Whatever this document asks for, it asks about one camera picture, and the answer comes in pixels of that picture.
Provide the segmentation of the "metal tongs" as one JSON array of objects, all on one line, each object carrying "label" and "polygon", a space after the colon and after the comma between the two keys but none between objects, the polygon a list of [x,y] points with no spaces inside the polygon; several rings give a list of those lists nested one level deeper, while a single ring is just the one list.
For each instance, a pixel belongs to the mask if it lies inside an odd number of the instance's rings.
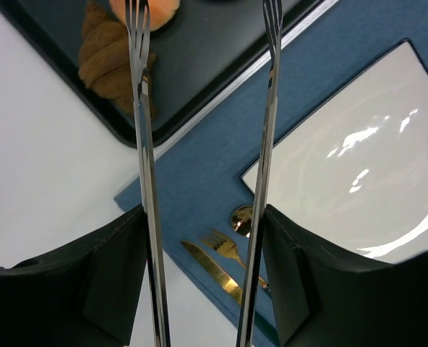
[{"label": "metal tongs", "polygon": [[[150,7],[147,1],[125,1],[124,4],[128,32],[129,64],[132,77],[136,144],[139,153],[142,206],[147,219],[147,240],[149,243],[147,248],[147,263],[152,296],[155,345],[169,346],[171,339],[168,323],[161,221],[155,184],[155,161],[147,70],[147,61],[150,53]],[[264,213],[267,204],[270,164],[278,107],[278,75],[283,27],[282,3],[281,1],[264,1],[262,3],[262,11],[271,66],[268,77],[265,120],[254,192],[247,266],[236,337],[237,346],[250,346],[252,344],[257,284],[264,234]]]}]

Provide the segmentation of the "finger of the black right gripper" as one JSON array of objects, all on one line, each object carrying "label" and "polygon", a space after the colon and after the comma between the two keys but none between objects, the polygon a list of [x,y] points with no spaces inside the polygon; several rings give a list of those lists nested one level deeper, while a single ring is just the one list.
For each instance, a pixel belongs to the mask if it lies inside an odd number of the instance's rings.
[{"label": "finger of the black right gripper", "polygon": [[263,254],[282,346],[428,346],[428,251],[373,260],[267,206]]}]

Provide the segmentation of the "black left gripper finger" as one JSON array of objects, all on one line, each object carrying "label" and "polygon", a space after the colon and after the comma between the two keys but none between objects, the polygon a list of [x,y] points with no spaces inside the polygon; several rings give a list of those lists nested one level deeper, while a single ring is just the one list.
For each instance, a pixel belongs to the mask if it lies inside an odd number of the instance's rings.
[{"label": "black left gripper finger", "polygon": [[0,346],[128,346],[147,259],[136,206],[14,267],[0,267]]}]

